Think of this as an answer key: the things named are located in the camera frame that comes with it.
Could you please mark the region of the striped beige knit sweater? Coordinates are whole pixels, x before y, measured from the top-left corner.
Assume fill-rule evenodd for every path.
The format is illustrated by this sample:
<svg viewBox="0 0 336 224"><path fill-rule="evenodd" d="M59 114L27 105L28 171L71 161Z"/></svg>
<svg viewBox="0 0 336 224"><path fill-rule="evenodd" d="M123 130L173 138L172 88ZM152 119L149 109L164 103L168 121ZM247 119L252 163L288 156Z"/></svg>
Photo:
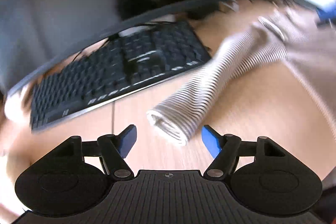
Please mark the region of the striped beige knit sweater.
<svg viewBox="0 0 336 224"><path fill-rule="evenodd" d="M245 32L224 39L206 65L147 112L149 123L186 145L230 80L279 61L335 129L335 28L309 25L290 8L260 16Z"/></svg>

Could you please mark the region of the black computer keyboard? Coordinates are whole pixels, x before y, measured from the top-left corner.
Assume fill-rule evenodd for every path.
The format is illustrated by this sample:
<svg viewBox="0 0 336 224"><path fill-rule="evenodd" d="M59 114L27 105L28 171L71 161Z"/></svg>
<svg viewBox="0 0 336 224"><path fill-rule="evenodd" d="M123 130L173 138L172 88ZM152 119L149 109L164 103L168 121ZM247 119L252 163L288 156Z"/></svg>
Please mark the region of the black computer keyboard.
<svg viewBox="0 0 336 224"><path fill-rule="evenodd" d="M30 126L38 131L67 116L114 101L193 70L211 56L188 22L147 24L110 36L34 86Z"/></svg>

